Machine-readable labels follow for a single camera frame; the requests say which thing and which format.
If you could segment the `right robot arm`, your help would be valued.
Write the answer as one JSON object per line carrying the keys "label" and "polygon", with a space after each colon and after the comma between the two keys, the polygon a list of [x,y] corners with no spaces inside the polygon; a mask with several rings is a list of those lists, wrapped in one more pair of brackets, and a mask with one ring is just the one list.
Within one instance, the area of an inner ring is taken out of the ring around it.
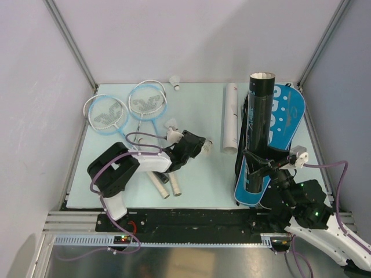
{"label": "right robot arm", "polygon": [[325,204],[326,193],[317,180],[295,182],[291,169],[302,168],[309,159],[305,147],[291,150],[270,148],[267,158],[244,150],[248,174],[270,178],[273,198],[269,228],[296,235],[322,250],[341,266],[354,265],[370,272],[370,245],[342,223],[338,210]]}

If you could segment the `black shuttlecock tube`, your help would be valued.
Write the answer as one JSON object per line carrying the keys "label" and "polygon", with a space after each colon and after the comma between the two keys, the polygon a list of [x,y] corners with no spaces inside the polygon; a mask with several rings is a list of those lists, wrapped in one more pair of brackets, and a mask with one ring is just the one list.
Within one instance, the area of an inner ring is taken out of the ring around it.
{"label": "black shuttlecock tube", "polygon": [[[275,75],[269,72],[256,72],[250,75],[248,94],[247,150],[263,158],[266,155],[274,98]],[[259,193],[262,178],[247,181],[246,190]]]}

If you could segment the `white shuttlecock tube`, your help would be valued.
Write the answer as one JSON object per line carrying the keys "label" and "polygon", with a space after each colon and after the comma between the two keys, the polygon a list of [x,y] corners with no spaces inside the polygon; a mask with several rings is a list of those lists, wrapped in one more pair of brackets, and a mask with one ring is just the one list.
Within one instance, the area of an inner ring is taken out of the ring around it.
{"label": "white shuttlecock tube", "polygon": [[223,151],[237,153],[238,150],[238,85],[228,83],[224,96]]}

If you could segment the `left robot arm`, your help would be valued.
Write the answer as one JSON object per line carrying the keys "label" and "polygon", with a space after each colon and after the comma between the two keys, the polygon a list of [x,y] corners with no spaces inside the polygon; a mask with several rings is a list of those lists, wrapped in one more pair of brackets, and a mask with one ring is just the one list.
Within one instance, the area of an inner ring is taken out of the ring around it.
{"label": "left robot arm", "polygon": [[196,158],[206,142],[204,137],[172,128],[168,128],[164,139],[170,144],[166,148],[130,142],[140,147],[156,148],[157,152],[129,149],[124,143],[117,142],[88,166],[87,172],[92,179],[90,189],[99,195],[109,215],[108,224],[114,230],[122,231],[128,226],[128,210],[121,192],[136,172],[175,172],[186,165],[190,158]]}

